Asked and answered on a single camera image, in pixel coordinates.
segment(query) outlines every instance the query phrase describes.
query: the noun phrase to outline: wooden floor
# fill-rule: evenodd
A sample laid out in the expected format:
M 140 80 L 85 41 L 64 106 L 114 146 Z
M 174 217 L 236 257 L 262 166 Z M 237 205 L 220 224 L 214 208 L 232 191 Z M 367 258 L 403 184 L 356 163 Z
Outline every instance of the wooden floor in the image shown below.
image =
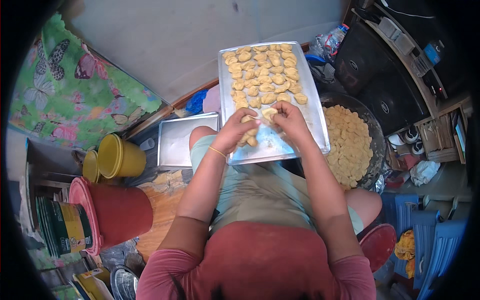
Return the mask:
M 139 236 L 137 250 L 145 260 L 157 249 L 170 229 L 187 184 L 183 182 L 181 171 L 160 174 L 153 182 L 138 186 L 150 200 L 153 208 L 153 225 L 149 232 Z

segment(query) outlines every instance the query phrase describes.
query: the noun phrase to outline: woman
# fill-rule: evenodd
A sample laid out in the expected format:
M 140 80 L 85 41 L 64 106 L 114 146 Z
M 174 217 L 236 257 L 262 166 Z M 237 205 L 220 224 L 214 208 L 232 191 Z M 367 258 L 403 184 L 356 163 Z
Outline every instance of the woman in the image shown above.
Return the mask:
M 251 109 L 238 110 L 220 132 L 195 128 L 194 176 L 140 277 L 138 299 L 375 299 L 356 234 L 380 212 L 380 196 L 344 193 L 300 110 L 285 101 L 272 107 L 306 180 L 273 162 L 226 166 L 225 155 L 260 124 L 240 122 L 257 116 Z

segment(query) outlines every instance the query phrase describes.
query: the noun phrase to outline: yellow cloth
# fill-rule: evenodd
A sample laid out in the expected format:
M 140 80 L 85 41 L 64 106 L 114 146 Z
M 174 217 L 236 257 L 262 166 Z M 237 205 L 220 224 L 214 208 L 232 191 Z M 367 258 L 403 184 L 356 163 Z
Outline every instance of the yellow cloth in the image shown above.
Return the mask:
M 413 239 L 413 230 L 405 231 L 400 240 L 395 245 L 395 255 L 399 259 L 408 260 L 405 272 L 408 278 L 415 275 L 415 240 Z

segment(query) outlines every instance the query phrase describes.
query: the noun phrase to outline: light green shorts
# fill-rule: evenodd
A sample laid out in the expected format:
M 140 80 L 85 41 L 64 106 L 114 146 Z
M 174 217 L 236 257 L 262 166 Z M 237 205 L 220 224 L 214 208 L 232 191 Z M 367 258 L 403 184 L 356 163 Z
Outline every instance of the light green shorts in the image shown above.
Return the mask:
M 215 135 L 200 138 L 190 151 L 193 173 Z M 212 224 L 214 233 L 235 221 L 251 221 L 315 230 L 315 219 L 304 178 L 292 174 L 275 162 L 225 166 Z M 355 234 L 363 230 L 359 215 L 351 207 L 348 213 Z

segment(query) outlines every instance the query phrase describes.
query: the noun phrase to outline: red bucket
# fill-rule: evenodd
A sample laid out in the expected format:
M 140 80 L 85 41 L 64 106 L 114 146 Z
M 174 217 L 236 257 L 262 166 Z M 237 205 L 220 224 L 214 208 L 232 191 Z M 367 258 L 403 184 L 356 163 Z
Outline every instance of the red bucket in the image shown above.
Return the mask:
M 396 244 L 395 229 L 390 224 L 380 224 L 367 231 L 360 240 L 363 254 L 370 261 L 372 273 L 380 269 L 388 260 Z
M 92 247 L 86 249 L 90 255 L 99 255 L 152 227 L 152 206 L 138 188 L 91 183 L 78 177 L 72 181 L 69 199 L 71 204 L 81 204 L 87 213 L 93 237 Z

